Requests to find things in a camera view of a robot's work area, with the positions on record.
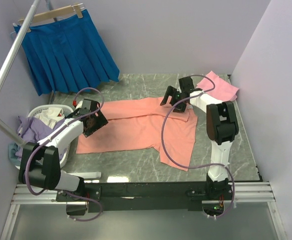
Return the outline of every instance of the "folded pink cloth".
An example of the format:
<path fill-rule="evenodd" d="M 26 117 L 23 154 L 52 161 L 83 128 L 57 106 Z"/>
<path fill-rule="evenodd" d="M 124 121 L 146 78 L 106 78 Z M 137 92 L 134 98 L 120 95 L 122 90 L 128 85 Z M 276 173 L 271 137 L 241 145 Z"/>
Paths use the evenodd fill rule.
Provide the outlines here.
<path fill-rule="evenodd" d="M 207 94 L 223 102 L 236 100 L 236 93 L 239 88 L 232 86 L 231 84 L 220 78 L 218 75 L 216 75 L 213 71 L 208 73 L 206 76 L 210 78 L 216 85 L 216 88 L 212 91 L 207 92 Z M 211 82 L 206 78 L 203 78 L 197 84 L 197 88 L 201 88 L 203 90 L 208 90 L 211 87 Z"/>
<path fill-rule="evenodd" d="M 171 106 L 160 106 L 161 101 L 162 97 L 148 97 L 105 102 L 102 113 L 108 119 L 108 124 L 87 138 L 80 135 L 76 153 L 154 148 L 160 153 L 162 163 L 187 171 L 173 164 L 162 149 L 161 126 Z M 197 116 L 192 109 L 187 109 L 184 113 L 172 112 L 166 122 L 166 149 L 176 162 L 185 166 L 190 164 L 196 124 Z"/>

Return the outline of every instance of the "pleated skirt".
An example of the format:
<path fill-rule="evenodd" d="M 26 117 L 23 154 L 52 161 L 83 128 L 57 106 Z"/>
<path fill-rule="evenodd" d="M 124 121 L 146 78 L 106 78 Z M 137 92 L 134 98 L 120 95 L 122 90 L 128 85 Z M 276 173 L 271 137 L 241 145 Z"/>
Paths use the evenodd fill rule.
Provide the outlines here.
<path fill-rule="evenodd" d="M 78 92 L 101 82 L 118 82 L 119 69 L 87 10 L 70 18 L 30 27 L 22 47 L 38 95 Z M 20 26 L 15 26 L 16 33 Z"/>

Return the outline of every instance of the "gray wall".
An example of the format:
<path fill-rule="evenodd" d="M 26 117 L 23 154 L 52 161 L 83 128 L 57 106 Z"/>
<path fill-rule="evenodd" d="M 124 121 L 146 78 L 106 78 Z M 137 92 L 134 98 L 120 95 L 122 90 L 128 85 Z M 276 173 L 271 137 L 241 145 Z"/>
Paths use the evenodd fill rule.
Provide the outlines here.
<path fill-rule="evenodd" d="M 239 106 L 292 240 L 292 1 L 272 0 L 236 66 Z"/>
<path fill-rule="evenodd" d="M 21 14 L 25 2 L 14 0 Z M 73 0 L 51 0 L 55 8 Z M 270 0 L 85 0 L 122 73 L 235 68 Z"/>
<path fill-rule="evenodd" d="M 0 67 L 10 49 L 12 40 L 9 33 L 13 31 L 12 23 L 18 16 L 12 1 L 0 0 Z M 47 96 L 38 97 L 25 67 L 25 59 L 20 54 L 8 74 L 0 92 L 0 117 L 9 126 L 17 128 L 17 116 L 26 116 L 29 111 L 47 103 Z M 11 142 L 0 132 L 0 234 L 9 210 L 14 187 L 17 183 L 17 169 L 10 164 L 7 145 Z"/>

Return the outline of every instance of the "gray marble surface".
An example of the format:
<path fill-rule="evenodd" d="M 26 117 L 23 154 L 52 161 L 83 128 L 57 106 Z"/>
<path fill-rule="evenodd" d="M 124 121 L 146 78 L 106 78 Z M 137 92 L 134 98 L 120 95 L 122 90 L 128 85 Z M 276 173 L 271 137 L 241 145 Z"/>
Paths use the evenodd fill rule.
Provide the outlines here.
<path fill-rule="evenodd" d="M 167 86 L 179 86 L 182 74 L 123 74 L 120 82 L 103 83 L 99 90 L 105 101 L 161 97 Z M 229 81 L 227 75 L 220 75 Z M 193 77 L 194 84 L 201 78 Z M 73 94 L 57 93 L 53 103 L 72 105 Z M 82 97 L 100 101 L 93 93 L 83 93 Z M 259 180 L 258 169 L 248 142 L 238 105 L 235 102 L 239 122 L 239 134 L 230 152 L 230 171 L 236 181 Z M 191 157 L 191 165 L 198 166 L 210 162 L 211 142 L 206 133 L 206 115 L 195 107 L 198 115 L 196 143 Z M 141 150 L 114 151 L 105 153 L 76 154 L 77 140 L 71 143 L 69 156 L 63 170 L 68 173 L 102 172 L 101 182 L 176 182 L 204 181 L 208 168 L 190 169 L 188 172 L 170 167 L 160 162 L 159 153 L 153 148 Z"/>

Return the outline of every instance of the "white basket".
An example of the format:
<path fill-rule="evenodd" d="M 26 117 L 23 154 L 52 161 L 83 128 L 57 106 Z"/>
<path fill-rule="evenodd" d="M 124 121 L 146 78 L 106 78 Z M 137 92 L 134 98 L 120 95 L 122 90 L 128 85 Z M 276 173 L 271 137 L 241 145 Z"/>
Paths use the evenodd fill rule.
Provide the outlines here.
<path fill-rule="evenodd" d="M 43 110 L 48 110 L 48 108 L 62 108 L 64 110 L 64 115 L 65 116 L 67 116 L 67 115 L 69 115 L 69 114 L 71 114 L 73 112 L 72 108 L 69 107 L 69 106 L 67 106 L 67 105 L 49 104 L 49 105 L 41 105 L 41 106 L 38 106 L 38 107 L 34 108 L 28 114 L 28 117 L 34 117 L 35 115 L 41 113 Z M 60 160 L 60 168 L 62 168 L 63 166 L 65 166 L 65 164 L 67 162 L 67 158 L 68 158 L 68 154 L 69 154 L 69 148 L 70 148 L 70 144 L 68 145 L 67 150 L 66 150 L 64 156 Z"/>

